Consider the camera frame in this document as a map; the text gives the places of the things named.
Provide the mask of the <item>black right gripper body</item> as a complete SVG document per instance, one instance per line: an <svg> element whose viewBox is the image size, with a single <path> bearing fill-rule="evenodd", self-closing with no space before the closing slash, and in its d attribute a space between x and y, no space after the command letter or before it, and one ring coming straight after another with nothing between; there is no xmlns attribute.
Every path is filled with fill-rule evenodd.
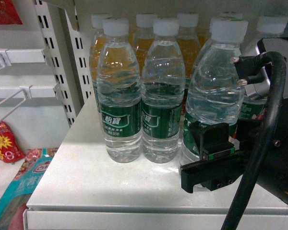
<svg viewBox="0 0 288 230"><path fill-rule="evenodd" d="M201 160L181 166L181 187L188 193L201 184L210 191L229 185L242 177L228 211L229 216L243 215L255 184L288 205L288 98L283 100L276 136L271 125L255 139L254 148L243 148L229 156Z"/></svg>

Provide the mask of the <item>black right gripper finger bottle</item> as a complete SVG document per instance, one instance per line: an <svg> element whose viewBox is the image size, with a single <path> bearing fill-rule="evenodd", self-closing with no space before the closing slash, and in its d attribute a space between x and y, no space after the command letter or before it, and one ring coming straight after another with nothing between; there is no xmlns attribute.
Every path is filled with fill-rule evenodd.
<svg viewBox="0 0 288 230"><path fill-rule="evenodd" d="M198 148L200 160L213 160L235 152L234 144L228 140L229 124L227 123L207 126L191 123L189 130Z"/></svg>

